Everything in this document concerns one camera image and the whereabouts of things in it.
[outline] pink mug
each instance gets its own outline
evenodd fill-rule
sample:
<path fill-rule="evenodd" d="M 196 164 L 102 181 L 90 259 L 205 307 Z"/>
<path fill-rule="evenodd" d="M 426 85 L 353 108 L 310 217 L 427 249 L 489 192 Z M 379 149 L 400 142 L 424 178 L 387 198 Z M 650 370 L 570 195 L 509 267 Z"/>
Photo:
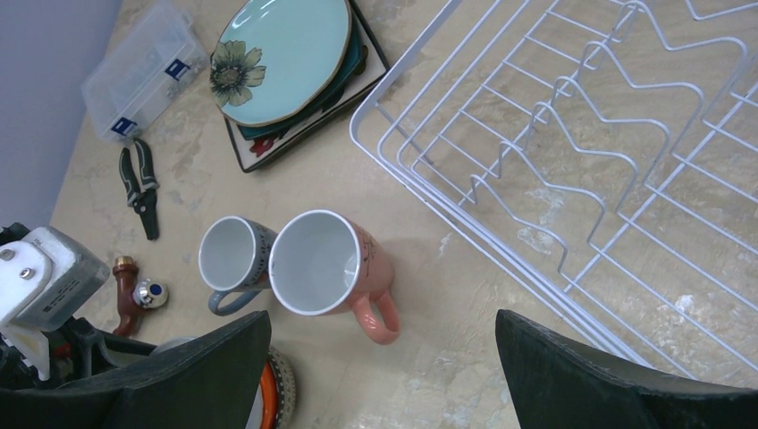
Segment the pink mug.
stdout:
<path fill-rule="evenodd" d="M 390 344 L 400 335 L 389 255 L 366 230 L 335 212 L 311 210 L 287 223 L 271 249 L 268 275 L 276 298 L 294 313 L 352 310 L 374 342 Z"/>

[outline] dish rack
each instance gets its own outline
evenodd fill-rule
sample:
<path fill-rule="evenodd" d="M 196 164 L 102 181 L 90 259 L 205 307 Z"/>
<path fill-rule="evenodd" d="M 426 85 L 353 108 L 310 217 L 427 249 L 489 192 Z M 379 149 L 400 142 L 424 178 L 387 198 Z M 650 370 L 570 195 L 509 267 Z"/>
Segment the dish rack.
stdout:
<path fill-rule="evenodd" d="M 758 3 L 460 3 L 353 141 L 595 347 L 758 387 Z"/>

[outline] blue label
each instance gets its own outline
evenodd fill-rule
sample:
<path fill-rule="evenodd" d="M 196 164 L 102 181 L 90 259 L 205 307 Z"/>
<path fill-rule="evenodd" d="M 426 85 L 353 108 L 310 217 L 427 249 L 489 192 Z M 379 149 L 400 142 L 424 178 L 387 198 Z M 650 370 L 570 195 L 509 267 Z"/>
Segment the blue label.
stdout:
<path fill-rule="evenodd" d="M 168 68 L 164 70 L 164 72 L 174 78 L 174 80 L 179 80 L 181 79 L 181 76 L 184 75 L 184 73 L 189 69 L 190 67 L 187 64 L 179 60 L 173 60 L 173 63 L 171 63 L 171 65 L 169 65 Z"/>
<path fill-rule="evenodd" d="M 124 137 L 129 137 L 129 133 L 134 130 L 134 127 L 136 126 L 136 122 L 130 121 L 122 116 L 121 119 L 119 119 L 116 124 L 111 127 L 111 131 L 121 134 Z"/>

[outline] pliers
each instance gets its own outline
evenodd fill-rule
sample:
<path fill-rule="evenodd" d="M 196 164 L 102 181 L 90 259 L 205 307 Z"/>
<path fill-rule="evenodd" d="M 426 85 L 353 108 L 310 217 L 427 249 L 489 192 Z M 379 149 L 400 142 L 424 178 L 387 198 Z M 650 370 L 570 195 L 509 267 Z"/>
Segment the pliers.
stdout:
<path fill-rule="evenodd" d="M 137 181 L 137 174 L 131 166 L 131 152 L 127 147 L 122 149 L 119 158 L 119 174 L 126 188 L 126 204 L 134 209 L 142 221 L 142 227 L 148 240 L 157 240 L 160 235 L 158 231 L 158 213 L 156 203 L 158 196 L 156 189 L 160 187 L 156 180 L 156 173 L 153 170 L 153 153 L 150 146 L 142 139 L 134 138 L 134 147 L 137 149 L 137 158 L 139 160 L 139 175 L 142 178 L 142 189 Z"/>

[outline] square plate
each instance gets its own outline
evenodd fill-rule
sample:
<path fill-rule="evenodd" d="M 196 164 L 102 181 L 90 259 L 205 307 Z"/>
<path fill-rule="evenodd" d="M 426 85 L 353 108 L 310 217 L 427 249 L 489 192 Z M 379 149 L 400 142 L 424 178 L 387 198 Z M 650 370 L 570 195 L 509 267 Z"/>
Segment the square plate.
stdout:
<path fill-rule="evenodd" d="M 374 33 L 368 27 L 360 9 L 353 0 L 350 0 L 350 6 L 355 13 L 355 17 L 358 18 L 353 23 L 360 26 L 362 31 L 361 37 L 364 45 L 368 48 L 366 69 L 352 78 L 336 104 L 329 107 L 326 111 L 320 109 L 305 121 L 298 123 L 288 130 L 282 130 L 279 134 L 247 141 L 242 137 L 237 124 L 224 118 L 226 130 L 229 133 L 229 139 L 232 142 L 232 148 L 237 157 L 237 163 L 243 172 L 252 172 L 257 168 L 270 164 L 286 152 L 287 149 L 295 146 L 326 125 L 332 118 L 357 104 L 371 92 L 379 80 L 384 77 L 384 74 L 390 70 L 390 64 L 384 56 L 382 48 L 376 42 Z"/>

